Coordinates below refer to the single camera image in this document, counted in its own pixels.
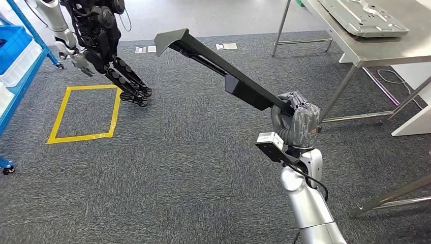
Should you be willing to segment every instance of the metal table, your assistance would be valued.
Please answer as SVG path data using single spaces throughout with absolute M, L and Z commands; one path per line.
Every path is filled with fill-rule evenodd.
M 410 101 L 412 101 L 417 94 L 431 83 L 431 77 L 428 78 L 416 90 L 399 102 L 367 69 L 372 66 L 388 66 L 409 63 L 431 62 L 431 10 L 415 0 L 373 0 L 383 9 L 385 9 L 392 16 L 400 20 L 407 28 L 410 29 L 409 33 L 403 37 L 398 38 L 361 38 L 349 34 L 338 22 L 326 11 L 326 9 L 319 3 L 318 0 L 303 0 L 302 3 L 317 19 L 324 21 L 327 25 L 326 32 L 331 36 L 330 39 L 317 39 L 317 40 L 291 40 L 280 41 L 280 35 L 283 30 L 283 25 L 286 20 L 289 5 L 291 0 L 287 0 L 285 12 L 282 18 L 282 23 L 279 28 L 277 38 L 274 43 L 274 48 L 271 53 L 275 55 L 278 45 L 294 44 L 294 43 L 310 43 L 310 42 L 329 42 L 326 51 L 329 49 L 331 43 L 335 41 L 343 50 L 344 54 L 340 59 L 340 63 L 352 63 L 352 67 L 341 81 L 340 86 L 335 90 L 334 95 L 329 101 L 327 107 L 324 109 L 321 116 L 321 123 L 328 123 L 334 121 L 343 121 L 359 118 L 370 118 L 378 116 L 386 116 L 386 119 L 392 118 L 402 108 L 404 108 Z M 395 109 L 390 111 L 383 111 L 377 113 L 368 113 L 360 115 L 349 115 L 334 118 L 325 118 L 330 112 L 331 108 L 340 97 L 343 90 L 352 80 L 353 76 L 359 69 L 363 69 L 373 82 L 383 91 L 383 93 L 392 101 L 396 106 Z M 402 201 L 392 201 L 397 197 L 405 195 L 409 192 L 415 191 L 421 187 L 431 184 L 431 174 L 422 178 L 416 179 L 413 182 L 406 184 L 394 191 L 391 191 L 383 196 L 361 205 L 358 208 L 349 211 L 351 216 L 356 216 L 368 210 L 398 206 L 404 204 L 411 204 L 416 202 L 431 200 L 431 197 L 416 198 Z

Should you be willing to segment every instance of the yellow tape square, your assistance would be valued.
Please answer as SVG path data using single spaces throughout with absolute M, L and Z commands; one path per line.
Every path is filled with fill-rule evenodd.
M 109 127 L 109 132 L 99 133 L 99 134 L 91 134 L 91 135 L 83 135 L 83 136 L 71 136 L 71 137 L 56 138 L 58 129 L 60 127 L 61 119 L 63 118 L 63 114 L 65 112 L 66 105 L 67 105 L 67 102 L 68 102 L 69 97 L 70 97 L 70 93 L 73 90 L 108 89 L 108 88 L 116 88 L 117 89 L 117 93 L 115 95 L 114 110 L 112 112 L 111 125 Z M 63 101 L 61 102 L 60 109 L 58 110 L 57 118 L 55 119 L 54 126 L 52 127 L 51 134 L 49 135 L 49 138 L 48 138 L 48 141 L 46 142 L 46 144 L 94 140 L 94 139 L 99 139 L 99 138 L 111 138 L 114 135 L 115 126 L 117 124 L 118 108 L 120 105 L 120 94 L 121 94 L 121 89 L 119 89 L 116 85 L 68 86 L 66 88 L 65 96 L 63 97 Z

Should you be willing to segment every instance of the table leg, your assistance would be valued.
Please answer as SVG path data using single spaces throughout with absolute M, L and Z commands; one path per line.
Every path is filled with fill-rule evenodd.
M 418 93 L 423 90 L 427 85 L 431 83 L 431 77 L 428 78 L 424 83 L 422 83 L 418 88 L 416 88 L 404 101 L 402 101 L 393 111 L 393 115 L 389 117 L 387 120 L 390 120 L 394 117 L 398 112 L 400 112 L 408 103 L 410 103 Z
M 325 49 L 325 52 L 328 52 L 329 51 L 329 49 L 331 48 L 331 45 L 332 45 L 332 42 L 333 42 L 334 40 L 331 40 L 330 42 L 329 42 L 329 44 L 328 44 L 328 47 Z
M 386 89 L 385 86 L 371 73 L 371 71 L 367 67 L 362 67 L 362 69 L 365 71 L 365 73 L 368 75 L 369 78 L 376 84 L 379 89 L 391 100 L 391 102 L 395 105 L 399 105 L 399 101 Z
M 284 22 L 286 21 L 286 16 L 287 16 L 287 11 L 289 10 L 290 1 L 291 0 L 287 0 L 286 8 L 284 10 L 284 15 L 282 17 L 282 22 L 280 23 L 279 32 L 277 33 L 277 38 L 275 39 L 275 42 L 274 42 L 274 49 L 272 50 L 272 53 L 271 53 L 271 56 L 273 57 L 275 55 L 275 52 L 277 51 L 277 46 L 279 45 L 280 35 L 282 34 Z
M 428 201 L 431 200 L 431 197 L 422 197 L 422 198 L 415 198 L 415 199 L 409 199 L 409 200 L 401 200 L 401 201 L 392 201 L 391 200 L 401 197 L 407 193 L 413 192 L 417 189 L 420 189 L 422 187 L 425 187 L 427 185 L 431 184 L 431 174 L 426 175 L 422 178 L 419 178 L 411 183 L 405 184 L 404 186 L 395 189 L 389 193 L 386 193 L 385 195 L 382 195 L 380 197 L 377 197 L 357 208 L 354 208 L 349 211 L 349 215 L 354 217 L 357 216 L 363 212 L 370 211 L 372 209 L 378 209 L 378 208 L 386 208 L 386 207 L 392 207 L 392 206 L 400 206 L 405 204 L 412 204 L 422 201 Z
M 325 109 L 323 110 L 323 113 L 320 116 L 319 122 L 321 123 L 322 120 L 329 114 L 332 107 L 334 106 L 335 102 L 338 100 L 338 98 L 341 96 L 341 93 L 344 91 L 346 86 L 349 84 L 349 82 L 352 80 L 352 77 L 356 74 L 356 72 L 359 70 L 358 67 L 352 65 L 350 70 L 347 72 L 347 75 L 342 80 L 340 86 L 335 91 L 334 95 L 332 95 L 331 100 L 329 100 L 328 105 L 326 105 Z

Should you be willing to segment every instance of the white cable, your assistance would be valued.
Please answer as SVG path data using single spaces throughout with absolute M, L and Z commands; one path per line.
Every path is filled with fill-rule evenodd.
M 392 74 L 394 74 L 395 76 L 397 76 L 398 77 L 398 79 L 401 81 L 401 82 L 394 82 L 394 81 L 390 81 L 390 80 L 388 80 L 388 79 L 386 79 L 386 78 L 384 78 L 383 77 L 383 75 L 380 73 L 380 72 L 390 72 L 390 73 L 392 73 Z M 377 74 L 379 74 L 379 76 L 380 76 L 380 78 L 382 78 L 384 81 L 386 81 L 386 82 L 388 82 L 388 83 L 392 83 L 392 84 L 403 84 L 406 88 L 407 88 L 407 91 L 409 92 L 409 95 L 412 93 L 411 91 L 410 91 L 410 88 L 407 86 L 407 83 L 406 83 L 406 81 L 399 75 L 399 74 L 397 74 L 396 72 L 394 72 L 394 71 L 392 71 L 392 70 L 377 70 Z M 416 105 L 420 108 L 420 109 L 423 109 L 420 105 L 419 105 L 419 103 L 416 101 L 416 100 L 412 100 L 414 103 L 416 103 Z

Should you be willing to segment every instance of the gray carpet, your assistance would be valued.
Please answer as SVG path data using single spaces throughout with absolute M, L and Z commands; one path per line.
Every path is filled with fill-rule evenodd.
M 311 36 L 324 33 L 284 34 Z M 271 92 L 298 90 L 323 108 L 349 69 L 337 62 L 341 50 L 289 45 L 271 58 L 274 37 L 200 40 L 212 49 L 236 42 L 238 50 L 217 53 Z M 109 139 L 45 144 L 67 86 L 109 84 L 70 63 L 58 70 L 45 61 L 0 139 L 0 155 L 17 168 L 0 176 L 0 243 L 291 242 L 295 222 L 279 180 L 281 165 L 254 146 L 259 133 L 271 130 L 269 110 L 225 93 L 220 76 L 178 53 L 134 53 L 151 43 L 120 44 L 119 56 L 154 92 L 145 108 L 120 104 Z M 402 85 L 387 87 L 406 96 Z M 113 100 L 113 89 L 72 92 L 57 136 L 107 132 Z M 360 71 L 330 115 L 390 108 Z M 316 144 L 324 156 L 322 181 L 348 243 L 431 242 L 429 205 L 346 215 L 359 202 L 429 172 L 430 135 L 390 135 L 417 111 L 410 104 L 386 124 L 324 125 Z

